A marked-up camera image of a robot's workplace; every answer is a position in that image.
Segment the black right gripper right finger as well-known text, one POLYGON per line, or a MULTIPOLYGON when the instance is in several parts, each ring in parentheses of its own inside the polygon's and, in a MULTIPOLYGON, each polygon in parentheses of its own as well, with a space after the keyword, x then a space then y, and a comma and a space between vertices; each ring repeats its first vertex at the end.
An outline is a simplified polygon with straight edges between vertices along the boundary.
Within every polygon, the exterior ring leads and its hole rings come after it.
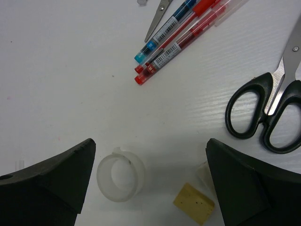
POLYGON ((206 156, 227 226, 299 226, 301 176, 210 139, 206 156))

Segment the clear pen cap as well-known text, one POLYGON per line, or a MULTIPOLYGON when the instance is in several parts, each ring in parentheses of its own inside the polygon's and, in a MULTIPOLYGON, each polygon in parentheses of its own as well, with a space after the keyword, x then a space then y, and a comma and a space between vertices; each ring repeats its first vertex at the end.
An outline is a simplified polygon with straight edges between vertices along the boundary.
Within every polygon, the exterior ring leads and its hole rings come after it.
POLYGON ((137 0, 137 3, 138 3, 140 6, 146 6, 147 0, 137 0))

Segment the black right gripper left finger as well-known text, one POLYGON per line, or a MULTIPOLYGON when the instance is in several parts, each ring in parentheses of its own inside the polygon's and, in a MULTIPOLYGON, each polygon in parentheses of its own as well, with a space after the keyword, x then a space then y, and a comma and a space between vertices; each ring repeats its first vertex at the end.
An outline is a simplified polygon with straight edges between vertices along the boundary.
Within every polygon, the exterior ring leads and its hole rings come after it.
POLYGON ((69 150, 0 177, 2 226, 73 226, 95 160, 89 138, 69 150))

